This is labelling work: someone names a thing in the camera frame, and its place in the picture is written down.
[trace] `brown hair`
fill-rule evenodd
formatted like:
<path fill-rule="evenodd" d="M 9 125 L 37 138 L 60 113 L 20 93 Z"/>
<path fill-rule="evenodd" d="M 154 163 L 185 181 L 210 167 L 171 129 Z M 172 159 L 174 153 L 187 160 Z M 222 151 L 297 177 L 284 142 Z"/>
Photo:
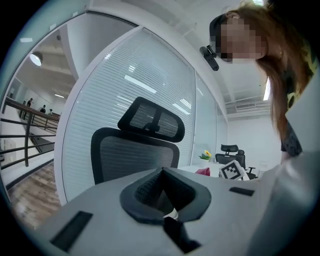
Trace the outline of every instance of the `brown hair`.
<path fill-rule="evenodd" d="M 288 66 L 293 71 L 295 87 L 299 85 L 300 92 L 302 92 L 309 81 L 302 54 L 305 42 L 293 25 L 278 16 L 272 6 L 242 3 L 238 9 L 229 10 L 229 12 L 238 13 L 250 26 L 280 46 L 287 56 Z M 256 63 L 269 77 L 272 122 L 283 140 L 287 134 L 288 122 L 285 116 L 288 110 L 287 85 L 281 78 L 284 70 L 279 65 L 279 60 L 274 57 L 265 56 L 257 59 Z"/>

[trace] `black cap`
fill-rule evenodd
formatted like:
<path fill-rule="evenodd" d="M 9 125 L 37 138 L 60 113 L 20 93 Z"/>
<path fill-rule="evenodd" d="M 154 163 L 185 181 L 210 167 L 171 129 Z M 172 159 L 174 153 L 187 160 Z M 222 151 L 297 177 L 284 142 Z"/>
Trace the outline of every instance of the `black cap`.
<path fill-rule="evenodd" d="M 228 54 L 221 51 L 221 25 L 227 22 L 226 14 L 221 14 L 211 21 L 209 26 L 210 33 L 210 46 L 211 49 L 215 52 L 225 62 L 232 61 L 232 54 Z"/>

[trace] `floor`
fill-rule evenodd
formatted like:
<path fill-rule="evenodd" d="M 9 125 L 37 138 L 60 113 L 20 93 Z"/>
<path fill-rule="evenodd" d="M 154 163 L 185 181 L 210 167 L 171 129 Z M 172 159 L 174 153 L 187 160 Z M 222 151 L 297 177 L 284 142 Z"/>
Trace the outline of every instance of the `floor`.
<path fill-rule="evenodd" d="M 57 194 L 54 162 L 29 175 L 8 191 L 17 218 L 36 229 L 61 205 Z"/>

